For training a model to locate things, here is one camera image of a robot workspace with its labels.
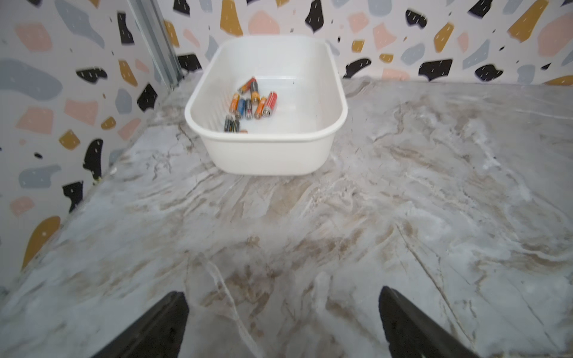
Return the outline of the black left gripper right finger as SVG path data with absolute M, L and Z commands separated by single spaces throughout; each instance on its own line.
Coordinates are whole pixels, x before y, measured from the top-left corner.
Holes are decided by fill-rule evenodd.
M 378 309 L 392 357 L 476 357 L 399 291 L 382 288 Z

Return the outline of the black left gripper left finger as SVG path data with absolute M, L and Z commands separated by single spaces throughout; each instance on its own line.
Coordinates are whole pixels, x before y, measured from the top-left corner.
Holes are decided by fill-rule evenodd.
M 189 311 L 183 292 L 169 292 L 93 357 L 177 357 Z

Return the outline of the blue AAA battery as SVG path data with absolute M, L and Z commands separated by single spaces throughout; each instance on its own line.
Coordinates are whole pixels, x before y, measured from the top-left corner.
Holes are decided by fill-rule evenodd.
M 245 116 L 246 113 L 246 100 L 241 98 L 237 103 L 237 109 L 235 111 L 235 118 L 240 120 Z

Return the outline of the grey black AAA battery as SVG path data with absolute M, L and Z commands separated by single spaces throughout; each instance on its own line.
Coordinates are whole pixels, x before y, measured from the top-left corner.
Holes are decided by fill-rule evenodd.
M 245 107 L 244 107 L 244 117 L 246 119 L 252 119 L 252 100 L 246 99 L 245 100 Z

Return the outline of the orange AA battery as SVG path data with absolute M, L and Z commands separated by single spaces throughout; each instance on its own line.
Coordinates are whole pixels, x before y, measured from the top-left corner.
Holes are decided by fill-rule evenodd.
M 264 108 L 266 106 L 267 103 L 267 97 L 262 97 L 259 102 L 258 102 L 258 106 L 254 112 L 254 118 L 255 119 L 260 119 L 263 116 L 263 111 Z

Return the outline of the white plastic storage box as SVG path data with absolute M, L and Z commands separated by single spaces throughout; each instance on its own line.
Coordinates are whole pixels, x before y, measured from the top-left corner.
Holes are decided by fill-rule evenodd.
M 254 78 L 278 98 L 269 117 L 240 119 L 226 133 L 232 97 Z M 213 163 L 236 175 L 306 175 L 328 159 L 349 109 L 331 47 L 295 35 L 238 37 L 223 43 L 186 104 L 189 127 Z

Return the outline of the black gold AA battery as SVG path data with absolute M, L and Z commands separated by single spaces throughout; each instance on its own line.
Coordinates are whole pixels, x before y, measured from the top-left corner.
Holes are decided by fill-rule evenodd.
M 258 82 L 257 82 L 257 80 L 256 80 L 255 78 L 253 78 L 253 79 L 251 80 L 249 90 L 250 90 L 250 97 L 251 97 L 251 100 L 252 100 L 252 105 L 253 105 L 253 107 L 256 107 L 256 106 L 259 105 L 259 102 L 260 102 L 260 100 L 261 100 L 261 97 L 260 97 L 260 94 L 259 94 Z

